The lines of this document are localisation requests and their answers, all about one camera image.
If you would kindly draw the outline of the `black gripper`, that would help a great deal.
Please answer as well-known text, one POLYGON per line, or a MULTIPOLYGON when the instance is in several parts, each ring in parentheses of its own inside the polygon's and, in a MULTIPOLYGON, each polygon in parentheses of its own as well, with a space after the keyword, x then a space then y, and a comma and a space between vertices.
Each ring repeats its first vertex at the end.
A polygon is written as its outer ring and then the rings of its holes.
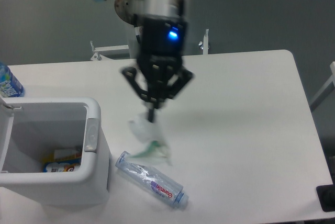
POLYGON ((162 108, 167 99, 174 99, 194 77, 193 72, 183 67, 186 31, 187 22, 183 19, 145 17, 137 65, 147 81, 148 90, 143 90, 136 81, 136 67, 126 66, 120 71, 144 101, 150 123, 155 120, 154 103, 157 103, 157 109, 162 108))

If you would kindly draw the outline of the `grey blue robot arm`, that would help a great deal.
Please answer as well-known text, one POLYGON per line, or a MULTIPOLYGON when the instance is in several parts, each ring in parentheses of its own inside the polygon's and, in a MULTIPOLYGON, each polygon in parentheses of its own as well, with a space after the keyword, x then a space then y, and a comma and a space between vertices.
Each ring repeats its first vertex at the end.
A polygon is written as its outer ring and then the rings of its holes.
POLYGON ((119 18, 138 31, 134 65, 121 71, 146 105, 147 121, 193 78, 183 66, 190 0, 114 0, 119 18))

